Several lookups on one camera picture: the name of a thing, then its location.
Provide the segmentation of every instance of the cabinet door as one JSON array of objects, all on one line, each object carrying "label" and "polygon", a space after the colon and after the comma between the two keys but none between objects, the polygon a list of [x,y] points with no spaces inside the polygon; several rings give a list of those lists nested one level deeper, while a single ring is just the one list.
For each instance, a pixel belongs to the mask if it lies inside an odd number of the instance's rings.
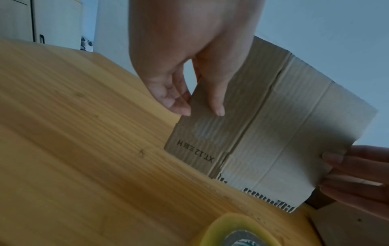
[{"label": "cabinet door", "polygon": [[75,0],[34,0],[36,42],[72,49],[81,46],[82,4]]},{"label": "cabinet door", "polygon": [[29,1],[0,0],[0,37],[33,41]]}]

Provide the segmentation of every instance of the packing tape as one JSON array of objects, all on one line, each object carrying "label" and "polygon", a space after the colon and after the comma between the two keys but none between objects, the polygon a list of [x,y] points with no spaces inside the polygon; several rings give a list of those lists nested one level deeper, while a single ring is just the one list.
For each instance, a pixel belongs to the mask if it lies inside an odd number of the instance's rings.
[{"label": "packing tape", "polygon": [[228,213],[203,230],[189,246],[281,246],[252,218]]}]

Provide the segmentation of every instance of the black handle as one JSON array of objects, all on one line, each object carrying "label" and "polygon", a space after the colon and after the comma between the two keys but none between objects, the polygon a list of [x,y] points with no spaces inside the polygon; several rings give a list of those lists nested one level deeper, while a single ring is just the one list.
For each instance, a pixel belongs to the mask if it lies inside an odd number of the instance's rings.
[{"label": "black handle", "polygon": [[45,36],[43,36],[42,34],[41,35],[39,35],[39,40],[40,40],[40,42],[41,43],[45,43]]}]

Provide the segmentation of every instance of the tabletop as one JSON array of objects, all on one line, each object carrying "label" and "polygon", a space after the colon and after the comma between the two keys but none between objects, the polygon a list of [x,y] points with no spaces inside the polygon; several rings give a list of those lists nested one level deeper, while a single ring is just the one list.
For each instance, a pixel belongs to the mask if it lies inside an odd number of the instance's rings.
[{"label": "tabletop", "polygon": [[321,245],[311,207],[288,214],[164,152],[178,119],[99,54],[0,40],[0,245],[185,245],[226,212]]}]

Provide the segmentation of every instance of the hand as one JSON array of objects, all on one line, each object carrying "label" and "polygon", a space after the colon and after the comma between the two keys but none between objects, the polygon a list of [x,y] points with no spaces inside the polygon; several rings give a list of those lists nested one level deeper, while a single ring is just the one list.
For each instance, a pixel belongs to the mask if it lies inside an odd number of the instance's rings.
[{"label": "hand", "polygon": [[184,63],[192,59],[219,116],[227,84],[243,64],[265,0],[131,0],[130,57],[153,97],[188,116]]},{"label": "hand", "polygon": [[383,185],[371,185],[325,179],[319,186],[327,196],[389,220],[389,148],[352,146],[345,156],[324,153],[323,159],[338,173],[371,180]]}]

